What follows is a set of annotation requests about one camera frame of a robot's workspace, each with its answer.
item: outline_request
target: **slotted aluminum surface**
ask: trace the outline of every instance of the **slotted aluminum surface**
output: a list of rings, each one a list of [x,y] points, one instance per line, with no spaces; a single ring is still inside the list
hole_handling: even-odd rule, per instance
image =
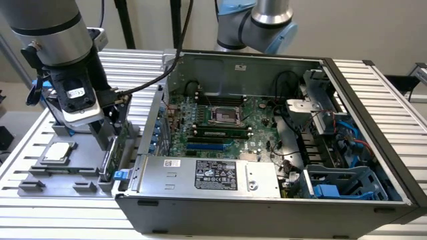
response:
[[[108,49],[99,55],[112,87],[130,89],[162,74],[162,51]],[[380,86],[372,78],[368,78],[366,83]],[[139,125],[142,131],[144,130],[154,94],[155,88],[151,87],[134,94],[132,98],[128,119],[135,125]],[[410,116],[392,116],[404,119],[407,123],[415,122]],[[44,150],[43,144],[50,142],[54,135],[51,128],[52,121],[54,118],[46,111],[0,168],[0,239],[188,239],[186,236],[140,235],[134,230],[127,217],[112,199],[42,199],[18,196],[19,183],[26,179],[27,171],[36,162],[35,158],[40,156]],[[382,124],[394,125],[395,123],[383,122]],[[426,236],[427,216],[420,217],[407,225],[386,225],[360,239],[424,240]],[[214,240],[231,238],[195,236],[192,239]]]
[[[375,66],[367,66],[362,61],[348,60],[335,60],[335,64],[419,186],[427,193],[427,122],[424,118]]]

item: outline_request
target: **power supply label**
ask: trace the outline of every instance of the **power supply label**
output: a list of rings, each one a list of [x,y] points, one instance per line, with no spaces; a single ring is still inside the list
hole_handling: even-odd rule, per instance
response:
[[[196,189],[236,191],[236,162],[196,160],[194,186]]]

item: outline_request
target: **black cable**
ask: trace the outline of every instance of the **black cable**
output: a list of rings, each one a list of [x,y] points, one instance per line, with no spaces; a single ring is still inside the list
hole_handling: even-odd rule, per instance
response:
[[[104,15],[106,15],[106,0],[100,0],[100,19],[99,19],[99,28],[104,24]]]
[[[298,86],[300,85],[300,81],[299,81],[299,75],[291,71],[291,70],[286,70],[286,71],[282,71],[279,72],[278,76],[275,77],[275,80],[274,80],[274,84],[275,84],[275,92],[274,92],[274,99],[278,99],[278,82],[279,82],[279,78],[282,77],[283,74],[292,74],[295,76],[295,79],[298,80]]]
[[[255,100],[255,97],[252,98],[252,111],[247,114],[247,116],[240,120],[240,122],[243,122],[251,115],[252,113],[255,112],[255,108],[256,108],[256,100]]]
[[[219,10],[219,1],[215,0],[215,14],[216,14],[216,21],[219,22],[220,19],[219,19],[219,13],[220,13],[220,10]]]
[[[276,106],[272,108],[272,115],[275,115],[276,107],[282,107],[282,108],[283,108],[282,105],[276,105]],[[283,121],[284,121],[287,127],[288,127],[288,128],[292,130],[292,132],[296,134],[296,136],[299,136],[299,135],[300,135],[300,132],[291,126],[291,123],[288,122],[288,119],[287,119],[287,117],[286,117],[284,114],[283,114],[282,108],[280,108],[280,116],[282,116],[282,118],[283,118]]]
[[[126,90],[126,91],[120,92],[119,93],[120,96],[130,95],[130,94],[143,90],[144,88],[150,87],[152,84],[155,84],[162,79],[164,79],[171,74],[171,72],[174,71],[174,69],[175,69],[175,67],[176,67],[176,65],[179,63],[180,54],[182,54],[182,51],[183,51],[183,43],[184,43],[184,38],[186,38],[186,33],[187,33],[187,28],[188,28],[188,23],[190,23],[190,17],[192,15],[194,3],[195,3],[195,0],[190,0],[186,23],[184,23],[184,27],[183,27],[183,30],[182,30],[179,46],[178,46],[178,49],[176,49],[175,59],[174,59],[171,67],[164,71],[164,73],[160,76],[158,76],[154,80],[151,80],[146,84],[143,84],[143,85],[140,85],[140,86],[138,86],[138,87],[135,87],[135,88],[132,88],[130,90]]]
[[[411,92],[410,92],[410,94],[408,94],[408,98],[407,98],[407,101],[408,101],[408,102],[411,102],[411,97],[412,97],[414,89],[415,89],[415,87],[412,88],[412,90],[411,90]]]
[[[40,98],[42,98],[42,92],[43,92],[43,71],[39,69],[36,84],[32,85],[32,88],[31,88],[28,96],[27,96],[26,104],[28,106],[38,105],[38,103],[40,102]]]
[[[290,155],[292,155],[292,154],[300,154],[300,153],[302,153],[300,151],[294,151],[294,152],[287,153],[287,154],[279,154],[279,153],[276,153],[275,149],[276,149],[276,146],[278,146],[278,144],[279,144],[280,142],[282,142],[282,140],[278,141],[278,142],[274,144],[272,148],[271,148],[271,152],[272,152],[275,155],[284,157],[284,156],[290,156]]]
[[[186,93],[187,93],[188,85],[190,85],[191,83],[198,83],[198,85],[200,85],[200,83],[199,83],[198,80],[188,80],[187,83],[186,83],[186,86],[184,86],[184,92],[182,93],[184,96],[186,96]]]

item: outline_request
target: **robotic arm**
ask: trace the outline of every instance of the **robotic arm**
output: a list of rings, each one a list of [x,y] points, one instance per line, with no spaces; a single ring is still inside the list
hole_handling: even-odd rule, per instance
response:
[[[43,92],[58,124],[75,132],[82,128],[95,131],[95,135],[104,119],[118,127],[126,120],[132,96],[119,96],[108,85],[95,44],[99,37],[92,36],[100,36],[100,32],[87,29],[75,0],[0,0],[0,6],[26,46],[22,53],[38,71],[31,92],[38,96],[27,104],[35,105]],[[50,91],[42,88],[47,81]]]
[[[223,0],[215,50],[283,53],[298,32],[292,16],[290,0]]]

